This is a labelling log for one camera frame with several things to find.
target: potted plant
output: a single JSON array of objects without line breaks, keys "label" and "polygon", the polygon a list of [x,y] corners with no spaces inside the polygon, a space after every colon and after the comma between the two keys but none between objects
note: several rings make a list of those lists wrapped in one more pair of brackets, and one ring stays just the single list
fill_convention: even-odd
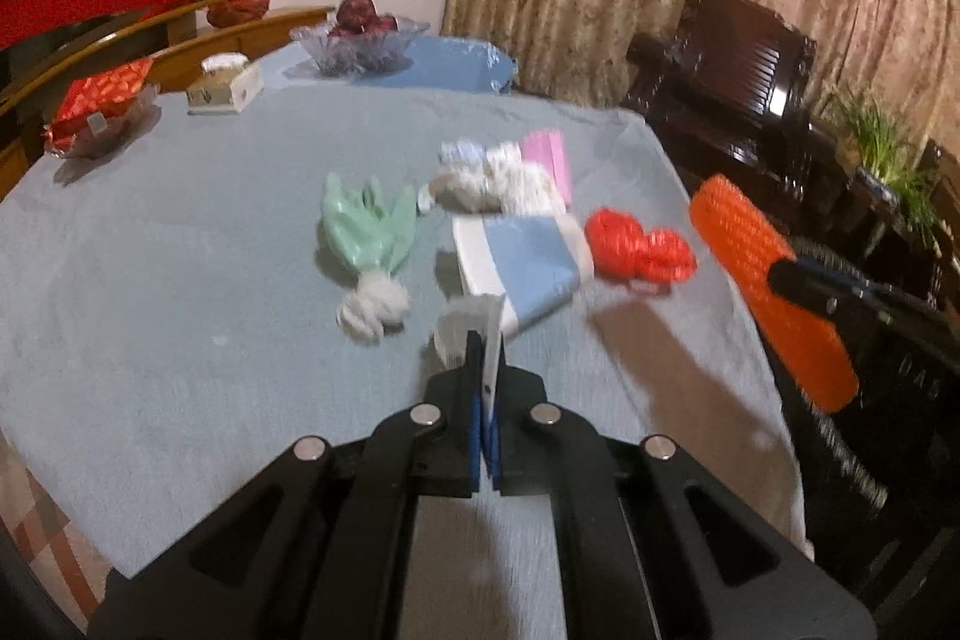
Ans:
[{"label": "potted plant", "polygon": [[844,145],[841,155],[853,165],[851,176],[892,209],[899,207],[909,231],[935,250],[933,229],[939,220],[930,202],[933,172],[913,166],[916,148],[901,134],[899,118],[869,92],[837,88],[829,92],[826,112]]}]

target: silver screw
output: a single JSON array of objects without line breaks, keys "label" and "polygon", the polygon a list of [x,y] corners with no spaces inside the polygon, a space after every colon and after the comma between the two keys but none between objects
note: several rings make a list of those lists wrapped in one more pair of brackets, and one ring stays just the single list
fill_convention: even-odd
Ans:
[{"label": "silver screw", "polygon": [[539,405],[533,405],[533,407],[530,408],[530,417],[533,418],[536,423],[550,426],[560,420],[560,408],[556,405],[551,405],[549,402],[541,402]]},{"label": "silver screw", "polygon": [[320,437],[301,437],[294,443],[294,456],[301,461],[317,461],[326,452],[326,443]]},{"label": "silver screw", "polygon": [[436,405],[417,405],[410,410],[410,419],[419,426],[433,426],[442,414]]},{"label": "silver screw", "polygon": [[667,437],[666,434],[654,434],[653,437],[647,437],[643,443],[643,450],[651,458],[667,461],[669,458],[673,458],[674,453],[677,453],[677,443]]}]

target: green plant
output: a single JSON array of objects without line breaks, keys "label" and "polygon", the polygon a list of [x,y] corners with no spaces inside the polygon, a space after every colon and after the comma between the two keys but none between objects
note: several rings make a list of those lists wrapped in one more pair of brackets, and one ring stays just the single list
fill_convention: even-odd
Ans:
[{"label": "green plant", "polygon": [[861,166],[899,196],[907,227],[934,247],[939,218],[930,203],[933,172],[914,169],[916,148],[901,135],[899,119],[869,92],[837,88],[829,92],[827,116],[841,138],[856,147]]}]

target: orange paddle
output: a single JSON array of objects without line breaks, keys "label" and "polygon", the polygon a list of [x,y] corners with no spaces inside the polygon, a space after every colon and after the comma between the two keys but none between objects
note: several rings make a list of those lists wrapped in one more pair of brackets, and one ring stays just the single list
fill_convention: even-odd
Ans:
[{"label": "orange paddle", "polygon": [[723,175],[710,177],[694,194],[690,220],[740,287],[763,335],[810,401],[824,413],[847,405],[859,381],[837,330],[767,285],[775,261],[796,258],[786,239]]}]

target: blue plastic sheet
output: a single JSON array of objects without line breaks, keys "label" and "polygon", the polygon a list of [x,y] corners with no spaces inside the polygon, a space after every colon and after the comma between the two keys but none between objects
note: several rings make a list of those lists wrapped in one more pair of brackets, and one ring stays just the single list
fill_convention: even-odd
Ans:
[{"label": "blue plastic sheet", "polygon": [[517,64],[489,42],[448,36],[421,36],[411,42],[404,61],[391,73],[324,77],[298,42],[259,60],[267,88],[349,82],[381,88],[445,88],[461,92],[510,92]]}]

